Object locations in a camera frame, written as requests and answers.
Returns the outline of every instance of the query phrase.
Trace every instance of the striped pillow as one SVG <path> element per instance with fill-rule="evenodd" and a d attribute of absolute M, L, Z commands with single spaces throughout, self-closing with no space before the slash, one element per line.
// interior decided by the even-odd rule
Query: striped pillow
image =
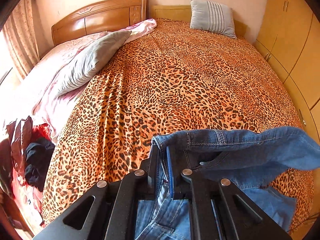
<path fill-rule="evenodd" d="M 232 10 L 228 6 L 206 0 L 190 0 L 190 4 L 190 28 L 236 39 Z"/>

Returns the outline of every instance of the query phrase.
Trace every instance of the silver screw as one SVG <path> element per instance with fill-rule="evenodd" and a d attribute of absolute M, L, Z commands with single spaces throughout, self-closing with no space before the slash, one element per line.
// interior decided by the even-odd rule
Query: silver screw
<path fill-rule="evenodd" d="M 190 169 L 184 169 L 183 171 L 182 171 L 182 174 L 184 174 L 184 175 L 191 175 L 192 174 L 192 170 L 190 170 Z"/>
<path fill-rule="evenodd" d="M 108 184 L 105 180 L 99 180 L 97 182 L 97 187 L 105 187 Z"/>
<path fill-rule="evenodd" d="M 222 179 L 222 180 L 221 180 L 221 184 L 222 184 L 223 186 L 229 186 L 229 185 L 231 184 L 231 182 L 230 182 L 230 180 L 228 180 L 228 179 Z"/>
<path fill-rule="evenodd" d="M 142 176 L 142 175 L 144 175 L 144 170 L 136 170 L 136 171 L 134 172 L 134 174 L 135 174 L 136 176 Z"/>

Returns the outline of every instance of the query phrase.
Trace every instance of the pink bedsheet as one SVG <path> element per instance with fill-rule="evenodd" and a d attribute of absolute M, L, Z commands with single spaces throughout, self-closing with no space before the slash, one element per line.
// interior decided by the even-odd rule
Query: pink bedsheet
<path fill-rule="evenodd" d="M 154 28 L 156 28 L 156 21 L 149 19 L 124 29 L 132 30 L 132 34 L 125 43 L 151 33 Z M 78 52 L 106 34 L 108 32 L 90 34 L 76 40 L 67 41 L 53 48 L 23 80 L 11 96 L 10 101 L 1 103 L 5 107 L 0 107 L 2 111 L 0 113 L 0 126 L 2 125 L 4 128 L 13 120 L 26 118 L 30 115 L 33 125 L 49 124 L 52 142 L 56 144 L 62 128 L 86 87 L 86 85 L 83 85 L 61 97 L 54 98 L 51 92 L 57 80 L 61 78 L 59 71 Z M 21 186 L 19 183 L 20 178 L 18 178 L 15 170 L 13 175 L 12 188 L 15 195 L 15 203 L 32 232 L 37 234 L 44 226 L 43 224 L 42 226 L 40 225 L 41 216 L 39 217 L 42 194 L 29 185 Z"/>

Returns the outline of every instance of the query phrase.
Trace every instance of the gray pillow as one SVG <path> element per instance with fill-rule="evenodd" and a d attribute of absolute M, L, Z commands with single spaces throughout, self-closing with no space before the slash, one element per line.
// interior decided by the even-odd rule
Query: gray pillow
<path fill-rule="evenodd" d="M 117 31 L 94 41 L 79 52 L 59 73 L 55 85 L 55 97 L 61 96 L 86 84 L 112 58 L 129 38 L 132 31 Z"/>
<path fill-rule="evenodd" d="M 228 6 L 206 0 L 190 0 L 190 4 L 190 28 L 236 39 L 232 10 Z"/>

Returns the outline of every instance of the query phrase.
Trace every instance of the yellow wooden wardrobe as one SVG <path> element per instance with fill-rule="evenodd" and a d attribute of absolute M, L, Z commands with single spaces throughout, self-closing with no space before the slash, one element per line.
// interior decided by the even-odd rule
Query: yellow wooden wardrobe
<path fill-rule="evenodd" d="M 306 133 L 320 144 L 320 23 L 305 0 L 268 0 L 254 46 L 287 89 Z"/>

